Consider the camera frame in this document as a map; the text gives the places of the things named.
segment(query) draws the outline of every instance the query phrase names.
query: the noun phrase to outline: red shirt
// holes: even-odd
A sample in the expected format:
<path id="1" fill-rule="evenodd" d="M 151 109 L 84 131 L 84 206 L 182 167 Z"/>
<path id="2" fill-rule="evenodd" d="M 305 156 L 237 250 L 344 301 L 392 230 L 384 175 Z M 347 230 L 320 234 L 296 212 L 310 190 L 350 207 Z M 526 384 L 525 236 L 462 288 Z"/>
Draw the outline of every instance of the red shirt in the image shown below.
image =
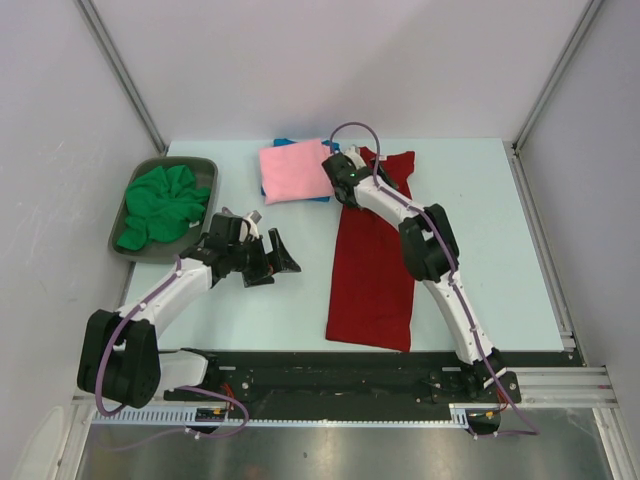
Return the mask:
<path id="1" fill-rule="evenodd" d="M 375 153 L 360 155 L 373 166 Z M 380 162 L 411 198 L 415 152 Z M 408 352 L 415 280 L 404 266 L 398 232 L 369 210 L 342 207 L 331 279 L 327 340 Z"/>

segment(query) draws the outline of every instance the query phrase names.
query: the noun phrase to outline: gray tray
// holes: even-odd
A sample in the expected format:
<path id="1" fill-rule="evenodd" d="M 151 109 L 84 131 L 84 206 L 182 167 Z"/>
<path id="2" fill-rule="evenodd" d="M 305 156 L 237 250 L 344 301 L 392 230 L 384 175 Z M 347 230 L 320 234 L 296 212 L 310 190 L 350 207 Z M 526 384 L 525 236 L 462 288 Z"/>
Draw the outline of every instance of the gray tray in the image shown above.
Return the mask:
<path id="1" fill-rule="evenodd" d="M 182 252 L 187 247 L 193 245 L 198 241 L 202 232 L 208 232 L 211 224 L 211 217 L 215 212 L 216 196 L 218 194 L 218 168 L 213 161 L 208 158 L 198 157 L 157 157 L 151 158 L 142 162 L 133 172 L 129 184 L 136 178 L 149 173 L 156 167 L 174 167 L 176 165 L 186 165 L 191 169 L 196 177 L 196 187 L 210 187 L 211 196 L 209 197 L 209 203 L 207 204 L 207 210 L 204 214 L 202 224 L 190 228 L 186 234 L 180 237 L 175 242 L 160 243 L 152 242 L 146 247 L 134 251 L 116 245 L 118 238 L 124 232 L 126 225 L 124 223 L 125 218 L 129 215 L 127 210 L 127 204 L 125 202 L 124 195 L 122 196 L 122 203 L 116 216 L 116 221 L 111 229 L 111 236 L 109 237 L 109 245 L 111 249 L 121 257 L 126 258 L 132 262 L 143 263 L 173 263 L 173 256 Z"/>

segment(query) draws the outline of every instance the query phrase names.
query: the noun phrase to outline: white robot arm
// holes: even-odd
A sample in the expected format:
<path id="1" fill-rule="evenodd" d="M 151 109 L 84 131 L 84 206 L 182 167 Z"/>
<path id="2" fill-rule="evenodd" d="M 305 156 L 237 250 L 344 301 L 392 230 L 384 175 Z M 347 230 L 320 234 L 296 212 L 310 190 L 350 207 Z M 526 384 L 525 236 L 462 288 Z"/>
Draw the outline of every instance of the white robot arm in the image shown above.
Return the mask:
<path id="1" fill-rule="evenodd" d="M 384 170 L 376 178 L 354 149 L 333 154 L 322 166 L 338 201 L 371 210 L 398 230 L 405 266 L 433 295 L 454 338 L 458 358 L 472 368 L 479 384 L 487 388 L 494 381 L 483 357 L 501 377 L 506 369 L 500 353 L 482 330 L 462 285 L 458 245 L 444 209 L 438 204 L 425 207 L 405 197 L 391 187 L 393 181 Z"/>
<path id="2" fill-rule="evenodd" d="M 272 251 L 265 253 L 258 212 L 244 217 L 215 214 L 209 233 L 182 252 L 175 268 L 148 293 L 115 312 L 96 311 L 87 322 L 78 387 L 122 406 L 145 406 L 156 393 L 202 383 L 209 361 L 204 352 L 158 352 L 157 339 L 196 297 L 231 272 L 245 287 L 274 283 L 278 272 L 300 272 L 277 229 L 269 230 Z"/>

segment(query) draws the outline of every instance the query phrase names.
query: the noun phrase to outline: white wall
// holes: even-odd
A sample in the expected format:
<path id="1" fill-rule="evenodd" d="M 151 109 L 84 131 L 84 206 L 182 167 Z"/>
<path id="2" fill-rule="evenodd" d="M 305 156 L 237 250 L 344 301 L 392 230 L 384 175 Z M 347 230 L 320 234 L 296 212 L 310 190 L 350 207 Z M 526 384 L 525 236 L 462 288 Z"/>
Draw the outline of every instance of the white wall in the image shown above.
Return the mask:
<path id="1" fill-rule="evenodd" d="M 640 4 L 605 2 L 523 162 L 591 363 L 640 446 Z"/>
<path id="2" fill-rule="evenodd" d="M 0 5 L 0 478 L 68 405 L 88 316 L 127 265 L 107 238 L 153 153 L 73 2 Z"/>
<path id="3" fill-rule="evenodd" d="M 587 0 L 96 0 L 163 135 L 513 139 Z"/>

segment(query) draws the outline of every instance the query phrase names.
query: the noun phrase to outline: pink towel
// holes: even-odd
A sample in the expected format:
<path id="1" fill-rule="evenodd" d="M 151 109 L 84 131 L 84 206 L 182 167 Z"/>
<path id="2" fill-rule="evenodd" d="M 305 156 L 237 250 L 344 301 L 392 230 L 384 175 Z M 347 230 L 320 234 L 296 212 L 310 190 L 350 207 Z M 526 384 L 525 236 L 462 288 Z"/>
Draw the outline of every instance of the pink towel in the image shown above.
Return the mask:
<path id="1" fill-rule="evenodd" d="M 283 147 L 260 150 L 265 203 L 305 200 L 333 195 L 333 187 L 322 169 L 329 147 L 315 139 Z"/>

